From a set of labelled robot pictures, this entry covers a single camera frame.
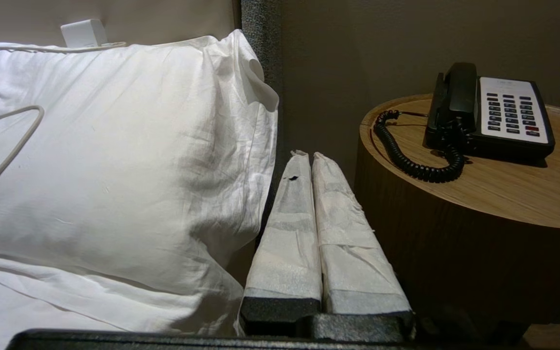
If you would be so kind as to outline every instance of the white bed sheet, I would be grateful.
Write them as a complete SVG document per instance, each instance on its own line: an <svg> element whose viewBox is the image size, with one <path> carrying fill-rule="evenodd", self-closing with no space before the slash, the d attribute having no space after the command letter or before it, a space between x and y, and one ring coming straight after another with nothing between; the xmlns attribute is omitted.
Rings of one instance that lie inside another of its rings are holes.
<svg viewBox="0 0 560 350"><path fill-rule="evenodd" d="M278 96L262 78L240 31L0 51L0 113L46 110L0 177L0 348L45 325L232 330L243 289L225 266L258 232L274 164ZM0 121L0 162L33 118Z"/></svg>

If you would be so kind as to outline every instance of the white cable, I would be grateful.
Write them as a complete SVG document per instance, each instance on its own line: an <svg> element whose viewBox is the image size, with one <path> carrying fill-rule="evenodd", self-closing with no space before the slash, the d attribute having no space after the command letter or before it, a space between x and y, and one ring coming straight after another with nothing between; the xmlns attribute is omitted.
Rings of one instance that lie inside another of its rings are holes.
<svg viewBox="0 0 560 350"><path fill-rule="evenodd" d="M81 47L79 49L68 49L62 47L60 49L52 49L49 47L41 46L0 46L0 51L28 51L29 53L41 52L41 53L90 53L91 51L100 51L112 49L114 47L126 46L126 42L111 42L109 44L104 44L103 46L93 46L93 47Z"/></svg>
<svg viewBox="0 0 560 350"><path fill-rule="evenodd" d="M20 152L20 149L23 148L23 146L25 146L25 144L27 143L27 140L29 140L29 138L32 137L32 135L34 134L34 131L36 131L36 129L40 125L40 122L42 121L42 117L45 115L45 110L41 106L32 105L32 106L23 107L21 109L16 109L16 111L11 111L9 113L4 113L4 114L0 115L0 119L3 119L3 118L7 118L9 116L12 116L12 115L16 115L18 113L29 111L31 109L37 109L38 110L38 117L36 117L36 120L34 120L34 123L32 124L32 126L30 126L29 129L27 129L27 132L25 132L25 135L23 135L23 137L20 138L20 141L16 144L16 146L14 147L12 152L10 152L8 157L6 157L6 159L4 159L2 164L0 164L0 175L1 175L1 173L4 172L4 170L6 170L7 166L10 165L10 163L14 160L14 158L16 158L16 156Z"/></svg>

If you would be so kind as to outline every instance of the black coiled cord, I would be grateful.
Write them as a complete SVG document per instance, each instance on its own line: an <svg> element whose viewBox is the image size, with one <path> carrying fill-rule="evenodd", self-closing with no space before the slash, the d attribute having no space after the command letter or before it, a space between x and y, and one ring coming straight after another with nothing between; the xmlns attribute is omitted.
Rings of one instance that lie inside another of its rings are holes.
<svg viewBox="0 0 560 350"><path fill-rule="evenodd" d="M377 117L373 127L373 129L375 129L375 135L380 138L391 161L398 166L398 168L403 170L404 173L418 180L427 182L449 182L457 179L462 174L462 170L464 170L465 158L453 145L451 139L446 137L446 131L442 131L444 134L442 135L442 145L444 158L449 162L448 166L444 168L433 168L431 166L416 164L403 154L395 138L386 128L387 120L398 119L399 115L402 113L420 115L419 113L399 112L397 110L384 111Z"/></svg>

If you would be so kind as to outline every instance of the telephone handset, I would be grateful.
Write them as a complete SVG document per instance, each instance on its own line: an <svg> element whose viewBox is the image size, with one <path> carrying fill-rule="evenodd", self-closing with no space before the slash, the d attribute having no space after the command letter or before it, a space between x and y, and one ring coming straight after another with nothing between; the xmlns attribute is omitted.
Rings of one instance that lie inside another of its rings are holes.
<svg viewBox="0 0 560 350"><path fill-rule="evenodd" d="M444 168L416 164L407 158L386 128L401 114L388 110L373 127L391 161L411 177L448 182L460 177L464 155L529 162L554 150L554 136L535 82L477 77L470 63L455 63L439 73L425 129L424 145L439 149L449 162Z"/></svg>

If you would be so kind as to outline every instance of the white plug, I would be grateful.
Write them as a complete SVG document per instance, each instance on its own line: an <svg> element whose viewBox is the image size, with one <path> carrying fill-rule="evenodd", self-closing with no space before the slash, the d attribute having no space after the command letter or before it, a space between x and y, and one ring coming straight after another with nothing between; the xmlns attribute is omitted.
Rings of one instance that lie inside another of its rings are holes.
<svg viewBox="0 0 560 350"><path fill-rule="evenodd" d="M64 24L60 29L67 47L96 47L107 43L105 28L98 19Z"/></svg>

